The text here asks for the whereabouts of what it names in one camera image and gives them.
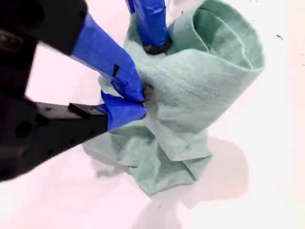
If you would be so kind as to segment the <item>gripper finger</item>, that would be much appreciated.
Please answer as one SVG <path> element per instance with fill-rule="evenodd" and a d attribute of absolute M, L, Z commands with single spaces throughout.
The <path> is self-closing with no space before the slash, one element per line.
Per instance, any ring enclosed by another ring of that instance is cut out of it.
<path fill-rule="evenodd" d="M 140 38 L 148 54 L 161 54 L 172 45 L 166 26 L 164 0 L 134 0 Z"/>
<path fill-rule="evenodd" d="M 129 13 L 132 15 L 135 13 L 135 3 L 134 0 L 125 0 Z"/>
<path fill-rule="evenodd" d="M 20 125 L 20 135 L 29 137 L 20 172 L 29 172 L 74 146 L 146 115 L 142 103 L 106 93 L 101 97 L 103 103 L 99 105 L 36 103 L 33 123 L 24 121 Z"/>
<path fill-rule="evenodd" d="M 86 1 L 25 0 L 23 23 L 38 41 L 98 71 L 122 97 L 153 98 L 153 87 L 141 82 L 131 56 L 94 21 Z"/>

